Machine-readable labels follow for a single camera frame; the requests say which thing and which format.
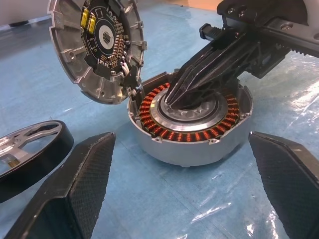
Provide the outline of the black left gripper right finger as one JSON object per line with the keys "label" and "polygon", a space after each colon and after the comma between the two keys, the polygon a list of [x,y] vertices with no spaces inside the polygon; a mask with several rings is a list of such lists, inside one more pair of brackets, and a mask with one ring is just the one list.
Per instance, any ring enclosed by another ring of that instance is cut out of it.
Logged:
{"label": "black left gripper right finger", "polygon": [[319,237],[319,161],[302,145],[251,132],[249,143],[266,195],[291,239]]}

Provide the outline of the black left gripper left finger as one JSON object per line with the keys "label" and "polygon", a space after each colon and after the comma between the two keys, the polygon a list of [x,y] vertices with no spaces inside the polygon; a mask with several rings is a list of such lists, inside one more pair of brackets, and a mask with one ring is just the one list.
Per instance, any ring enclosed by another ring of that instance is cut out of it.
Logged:
{"label": "black left gripper left finger", "polygon": [[77,144],[41,185],[7,239],[89,239],[106,194],[116,135]]}

